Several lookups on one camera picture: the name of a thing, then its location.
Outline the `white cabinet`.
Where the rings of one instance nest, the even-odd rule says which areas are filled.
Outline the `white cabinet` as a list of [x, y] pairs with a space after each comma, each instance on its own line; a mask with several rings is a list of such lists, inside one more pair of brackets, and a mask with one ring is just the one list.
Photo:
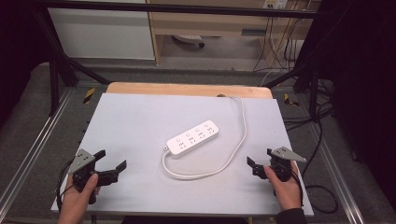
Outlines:
[[49, 14], [70, 57], [154, 59], [147, 13], [50, 8]]

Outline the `wooden desk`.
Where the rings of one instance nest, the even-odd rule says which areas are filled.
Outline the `wooden desk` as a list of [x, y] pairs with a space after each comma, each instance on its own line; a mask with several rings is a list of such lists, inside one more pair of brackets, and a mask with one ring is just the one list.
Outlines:
[[[263, 8], [264, 0], [146, 0], [148, 4], [188, 5], [210, 7]], [[320, 0], [288, 0], [284, 9], [317, 10]], [[288, 39], [304, 40], [313, 23], [311, 19], [244, 17], [208, 14], [148, 14], [155, 61], [160, 63], [163, 39], [167, 35], [199, 35], [246, 37], [259, 42], [260, 56], [271, 66], [280, 56]]]

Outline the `aluminium floor rail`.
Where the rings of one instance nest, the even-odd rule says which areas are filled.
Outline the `aluminium floor rail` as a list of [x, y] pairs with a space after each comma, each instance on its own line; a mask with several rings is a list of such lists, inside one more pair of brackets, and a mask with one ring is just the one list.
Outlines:
[[12, 177], [11, 181], [7, 185], [5, 192], [0, 197], [0, 220], [4, 219], [7, 215], [9, 208], [11, 207], [19, 191], [21, 190], [25, 179], [29, 175], [32, 167], [35, 164], [35, 161], [39, 157], [42, 148], [44, 147], [44, 145], [46, 145], [52, 133], [52, 130], [54, 129], [60, 116], [64, 112], [64, 109], [66, 108], [70, 96], [73, 92], [73, 88], [67, 88], [64, 91], [60, 99], [59, 107], [55, 110], [54, 114], [49, 116], [49, 118], [46, 120], [45, 125], [41, 129], [40, 133], [38, 134], [31, 147], [29, 148], [29, 151], [24, 157], [16, 174]]
[[310, 132], [317, 140], [318, 154], [322, 159], [322, 163], [327, 171], [327, 174], [332, 181], [340, 205], [343, 207], [346, 217], [350, 224], [364, 224], [365, 220], [359, 209], [352, 192], [338, 167], [335, 158], [333, 157], [330, 148], [322, 135], [321, 127], [318, 123], [311, 123], [309, 125]]

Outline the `person's left hand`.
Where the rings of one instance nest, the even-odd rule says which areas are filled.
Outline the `person's left hand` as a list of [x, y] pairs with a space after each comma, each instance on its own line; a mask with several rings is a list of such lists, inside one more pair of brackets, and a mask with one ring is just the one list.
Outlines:
[[61, 213], [71, 213], [76, 215], [77, 213], [84, 214], [91, 195], [98, 192], [97, 189], [98, 174], [93, 174], [82, 191], [78, 191], [73, 185], [73, 176], [67, 177], [64, 200], [61, 208]]

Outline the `office chair base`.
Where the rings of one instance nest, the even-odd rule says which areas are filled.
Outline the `office chair base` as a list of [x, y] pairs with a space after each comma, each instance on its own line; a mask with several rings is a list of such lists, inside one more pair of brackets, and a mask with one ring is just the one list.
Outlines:
[[200, 48], [205, 46], [203, 39], [199, 35], [174, 35], [174, 38], [184, 43], [198, 45]]

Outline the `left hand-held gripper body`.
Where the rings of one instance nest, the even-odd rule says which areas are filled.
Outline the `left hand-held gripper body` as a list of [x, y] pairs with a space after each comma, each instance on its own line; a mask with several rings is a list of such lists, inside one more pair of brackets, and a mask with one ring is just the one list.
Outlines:
[[70, 166], [69, 174], [73, 176], [73, 185], [78, 191], [83, 190], [85, 184], [93, 174], [98, 174], [97, 187], [102, 186], [105, 173], [95, 170], [97, 161], [94, 160], [93, 155], [85, 149], [80, 149]]

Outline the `dark curtain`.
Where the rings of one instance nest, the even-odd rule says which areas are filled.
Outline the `dark curtain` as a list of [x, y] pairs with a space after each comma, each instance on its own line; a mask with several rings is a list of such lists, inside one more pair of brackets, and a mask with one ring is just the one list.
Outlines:
[[0, 0], [0, 127], [21, 99], [47, 46], [27, 0]]
[[321, 0], [331, 38], [320, 74], [352, 148], [396, 209], [396, 0]]

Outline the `white wall socket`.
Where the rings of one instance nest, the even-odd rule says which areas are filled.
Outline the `white wall socket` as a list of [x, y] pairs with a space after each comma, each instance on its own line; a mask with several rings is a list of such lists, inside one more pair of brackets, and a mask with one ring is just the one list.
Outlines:
[[268, 9], [284, 9], [288, 3], [288, 0], [264, 0], [263, 8]]

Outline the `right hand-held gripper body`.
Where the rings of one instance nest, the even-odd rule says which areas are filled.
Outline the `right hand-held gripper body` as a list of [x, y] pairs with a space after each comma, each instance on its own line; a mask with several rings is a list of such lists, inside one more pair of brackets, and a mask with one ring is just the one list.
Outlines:
[[306, 162], [306, 158], [298, 155], [287, 147], [273, 149], [270, 167], [282, 182], [288, 181], [292, 176], [291, 161]]

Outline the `person's right hand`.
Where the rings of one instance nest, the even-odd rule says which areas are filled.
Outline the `person's right hand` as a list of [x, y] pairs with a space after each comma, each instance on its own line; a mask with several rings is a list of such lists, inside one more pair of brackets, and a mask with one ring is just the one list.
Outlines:
[[280, 181], [269, 166], [264, 167], [264, 172], [275, 190], [276, 199], [282, 211], [302, 207], [302, 196], [296, 180], [291, 178], [287, 182]]

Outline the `white power strip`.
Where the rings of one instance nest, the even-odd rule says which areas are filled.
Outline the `white power strip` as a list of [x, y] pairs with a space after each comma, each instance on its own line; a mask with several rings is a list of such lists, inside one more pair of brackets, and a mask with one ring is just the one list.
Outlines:
[[164, 151], [169, 152], [172, 158], [178, 159], [215, 139], [218, 135], [219, 127], [212, 120], [206, 120], [169, 139]]

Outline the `yellow black tape marker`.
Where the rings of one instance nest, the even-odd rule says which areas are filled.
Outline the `yellow black tape marker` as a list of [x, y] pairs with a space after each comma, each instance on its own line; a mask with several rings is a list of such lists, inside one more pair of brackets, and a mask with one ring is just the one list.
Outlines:
[[287, 93], [284, 93], [284, 103], [286, 105], [300, 106], [298, 102], [292, 101]]
[[84, 97], [84, 100], [83, 100], [83, 104], [84, 104], [84, 105], [85, 105], [85, 104], [88, 104], [88, 103], [90, 102], [90, 100], [91, 100], [91, 98], [92, 98], [94, 92], [95, 92], [95, 88], [90, 88], [90, 89], [87, 91], [87, 93], [86, 93], [86, 95], [85, 95], [85, 97]]

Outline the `black metal frame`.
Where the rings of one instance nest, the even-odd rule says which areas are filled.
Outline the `black metal frame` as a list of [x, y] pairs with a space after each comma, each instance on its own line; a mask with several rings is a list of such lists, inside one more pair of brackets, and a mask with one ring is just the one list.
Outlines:
[[244, 17], [267, 17], [267, 18], [296, 18], [296, 19], [327, 19], [330, 13], [316, 12], [312, 10], [297, 11], [286, 9], [258, 9], [246, 7], [210, 7], [210, 6], [188, 6], [188, 5], [165, 5], [165, 4], [139, 4], [139, 3], [117, 3], [117, 2], [93, 2], [72, 0], [33, 0], [29, 8], [38, 23], [46, 42], [49, 44], [49, 68], [51, 86], [51, 111], [53, 114], [59, 106], [58, 76], [64, 80], [69, 87], [75, 87], [78, 79], [72, 70], [76, 68], [88, 77], [93, 78], [101, 84], [111, 83], [104, 77], [100, 77], [82, 64], [71, 59], [61, 47], [61, 43], [52, 22], [47, 21], [43, 13], [47, 8], [88, 9], [108, 11], [132, 11], [132, 12], [155, 12], [173, 14], [208, 14]]

